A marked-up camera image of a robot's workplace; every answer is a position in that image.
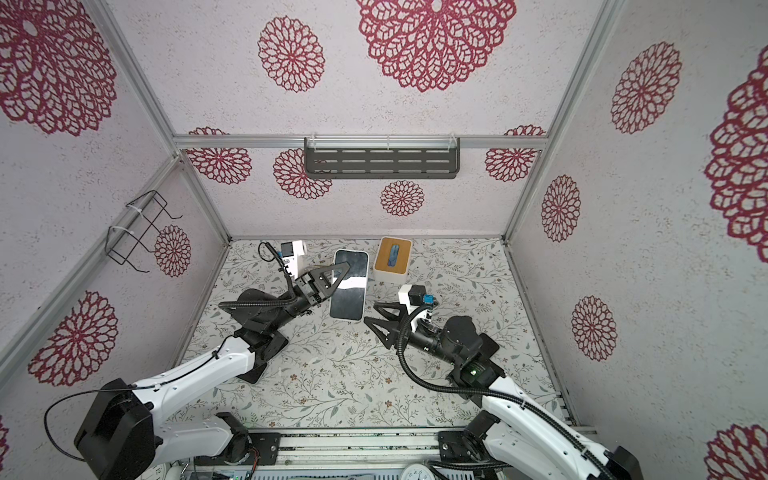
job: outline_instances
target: floral tabletop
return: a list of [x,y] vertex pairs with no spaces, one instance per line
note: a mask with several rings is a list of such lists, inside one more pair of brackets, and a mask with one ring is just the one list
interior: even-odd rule
[[[272,244],[279,247],[280,242]],[[219,302],[236,300],[249,288],[275,296],[285,291],[277,264],[261,260],[258,245],[232,243],[185,360],[219,345],[238,327],[219,310]],[[322,266],[333,263],[339,248],[365,250],[372,262],[379,241],[310,240],[307,246],[306,264]],[[493,360],[534,399],[563,417],[499,239],[414,240],[408,282],[425,285],[440,302],[433,315],[438,325],[453,315],[471,316],[478,331],[500,345]],[[373,303],[396,301],[399,288],[369,279],[365,314],[377,316]],[[255,385],[239,379],[222,383],[172,420],[232,412],[248,428],[295,428],[457,426],[475,417],[475,404],[417,386],[400,369],[394,349],[384,348],[362,321],[332,318],[329,307],[328,302],[321,304],[281,329],[290,343]],[[447,384],[448,363],[415,349],[406,358],[422,378]]]

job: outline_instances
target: red doily pattern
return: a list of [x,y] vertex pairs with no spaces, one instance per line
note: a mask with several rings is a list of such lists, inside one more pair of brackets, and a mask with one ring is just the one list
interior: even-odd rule
[[760,425],[731,425],[707,442],[707,480],[768,478],[768,432]]
[[398,180],[384,187],[381,203],[388,213],[407,217],[424,204],[424,190],[411,181]]
[[98,130],[117,98],[117,72],[75,0],[0,2],[0,103],[45,133]]
[[323,47],[312,30],[295,18],[275,18],[259,39],[259,58],[266,74],[288,91],[307,91],[325,71]]
[[574,307],[571,331],[578,348],[598,362],[606,360],[616,348],[616,322],[608,305],[599,298],[586,296]]
[[0,416],[0,472],[2,472],[2,461],[5,460],[5,454],[8,453],[8,429],[2,424]]
[[[218,128],[195,128],[190,135],[228,135]],[[187,156],[197,171],[220,184],[238,184],[250,175],[250,157],[245,148],[190,148]]]
[[[541,127],[520,125],[505,135],[541,136],[546,133]],[[537,155],[538,152],[533,148],[492,148],[485,154],[485,169],[496,180],[515,181],[528,175]]]
[[118,318],[109,300],[99,292],[85,292],[27,370],[40,383],[73,386],[101,368],[117,336]]
[[294,148],[284,152],[275,159],[273,175],[280,188],[296,198],[309,200],[322,197],[331,189],[331,180],[313,180],[307,177],[304,170],[304,150]]
[[561,242],[568,238],[576,228],[580,213],[581,200],[576,182],[568,175],[555,178],[541,202],[541,224],[549,240]]
[[664,41],[651,45],[630,62],[616,85],[611,105],[616,129],[633,134],[654,123],[672,101],[682,67],[680,52]]
[[154,241],[154,259],[168,276],[180,276],[187,271],[192,257],[190,239],[176,225],[166,225]]
[[723,123],[710,135],[710,205],[728,219],[728,235],[746,240],[768,263],[768,46],[757,68],[730,92]]
[[504,41],[513,0],[357,0],[360,33],[382,73],[403,87],[445,90],[466,81]]

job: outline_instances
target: black wire rack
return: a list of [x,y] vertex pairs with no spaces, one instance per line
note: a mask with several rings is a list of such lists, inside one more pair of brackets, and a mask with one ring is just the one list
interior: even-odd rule
[[[139,207],[137,204],[141,204],[142,201],[144,202],[143,207]],[[144,211],[151,205],[152,202],[155,202],[160,209],[157,211],[157,213],[152,217],[151,219],[144,215]],[[182,218],[184,215],[179,215],[178,217],[174,217],[171,215],[168,210],[166,210],[165,207],[168,206],[167,200],[163,198],[162,195],[160,195],[160,192],[157,190],[149,190],[147,193],[140,195],[139,197],[134,198],[132,201],[125,204],[127,208],[131,208],[133,210],[136,210],[138,212],[138,215],[131,221],[131,223],[127,227],[119,227],[118,225],[110,225],[107,229],[107,239],[104,241],[104,253],[107,254],[107,257],[110,257],[112,260],[118,263],[118,265],[125,265],[126,263],[133,267],[134,270],[137,272],[142,273],[149,273],[149,270],[141,270],[138,267],[136,267],[128,258],[131,256],[131,254],[136,250],[136,247],[141,245],[148,253],[154,253],[154,250],[150,250],[149,247],[144,245],[144,236],[147,235],[147,232],[151,229],[155,229],[157,231],[157,234],[160,234],[160,229],[157,228],[157,226],[154,224],[155,221],[157,221],[158,217],[162,213],[165,213],[168,215],[169,218],[172,220],[177,220],[179,218]],[[149,224],[147,225],[147,228],[144,229],[144,232],[141,233],[138,237],[135,235],[133,230],[131,230],[131,226],[134,224],[136,220],[138,220],[139,217],[144,218]],[[111,237],[112,232],[114,230],[118,230],[120,233],[118,234],[118,238],[114,239]],[[118,252],[115,247],[120,243],[120,240],[124,235],[130,235],[131,237],[136,240],[136,243],[131,247],[131,249],[128,251],[127,255],[123,255],[122,253]]]

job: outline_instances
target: clock face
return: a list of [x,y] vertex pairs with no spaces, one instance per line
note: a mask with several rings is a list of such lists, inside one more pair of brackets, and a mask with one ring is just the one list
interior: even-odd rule
[[400,475],[400,480],[435,480],[435,476],[420,463],[409,465]]

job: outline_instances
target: large red flower pattern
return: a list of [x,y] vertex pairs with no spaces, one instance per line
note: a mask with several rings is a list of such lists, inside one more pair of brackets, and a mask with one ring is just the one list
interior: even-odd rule
[[616,129],[633,134],[653,124],[672,101],[682,67],[680,52],[665,41],[651,45],[630,62],[611,105]]
[[407,217],[424,204],[424,190],[411,181],[398,180],[384,187],[381,204],[388,213]]
[[765,480],[768,478],[768,432],[760,425],[731,425],[707,442],[707,480]]
[[85,292],[27,370],[40,383],[73,386],[97,372],[109,359],[117,336],[118,318],[109,300],[99,292]]
[[728,235],[757,248],[768,263],[768,46],[757,68],[730,92],[723,123],[710,135],[710,206],[728,219]]
[[616,348],[616,322],[608,305],[599,298],[586,296],[574,307],[571,331],[578,348],[598,362],[606,360]]
[[[218,128],[196,128],[190,135],[228,135]],[[197,171],[220,184],[238,184],[250,175],[250,157],[245,148],[190,148],[187,156]]]
[[555,178],[541,202],[541,225],[553,242],[568,238],[576,227],[581,214],[581,200],[576,182],[568,175]]
[[0,2],[0,103],[46,134],[98,130],[117,98],[117,72],[75,0]]
[[[505,135],[541,136],[546,133],[541,127],[520,125]],[[538,151],[534,148],[492,148],[485,154],[485,169],[496,180],[515,181],[528,175],[537,155]]]
[[304,150],[300,148],[280,152],[273,165],[273,175],[280,188],[289,195],[304,200],[322,197],[333,185],[331,180],[313,180],[307,177],[304,170]]
[[360,33],[382,73],[403,87],[445,90],[488,62],[513,0],[357,0]]
[[190,239],[176,225],[166,225],[154,242],[154,259],[168,276],[180,276],[187,271],[192,257]]
[[266,74],[288,91],[307,91],[325,71],[323,47],[312,30],[295,18],[267,22],[259,39],[259,58]]
[[8,447],[8,429],[2,424],[2,417],[0,416],[0,472],[2,472],[2,462],[5,460],[5,454],[8,453],[10,447]]

